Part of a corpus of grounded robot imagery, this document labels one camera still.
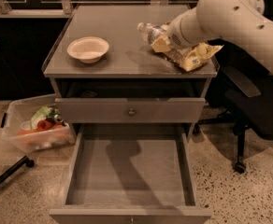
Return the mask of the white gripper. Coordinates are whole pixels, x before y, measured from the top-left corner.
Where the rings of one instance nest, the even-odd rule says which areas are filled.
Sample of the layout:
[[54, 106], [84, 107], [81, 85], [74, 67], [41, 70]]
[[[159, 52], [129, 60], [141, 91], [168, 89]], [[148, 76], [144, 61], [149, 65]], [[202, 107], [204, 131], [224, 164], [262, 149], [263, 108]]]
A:
[[184, 49], [203, 42], [205, 34], [198, 23], [196, 9], [189, 9], [170, 22], [166, 35], [159, 36], [151, 44], [155, 52], [168, 52], [171, 45], [175, 49]]

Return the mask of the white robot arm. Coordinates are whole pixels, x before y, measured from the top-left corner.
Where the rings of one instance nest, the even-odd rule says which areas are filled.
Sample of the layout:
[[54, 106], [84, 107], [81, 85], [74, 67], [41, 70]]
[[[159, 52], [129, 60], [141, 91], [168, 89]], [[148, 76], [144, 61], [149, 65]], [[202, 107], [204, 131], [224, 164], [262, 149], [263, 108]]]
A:
[[249, 53], [273, 75], [273, 21], [264, 0], [198, 0], [178, 15], [153, 43], [156, 52], [184, 49], [222, 39]]

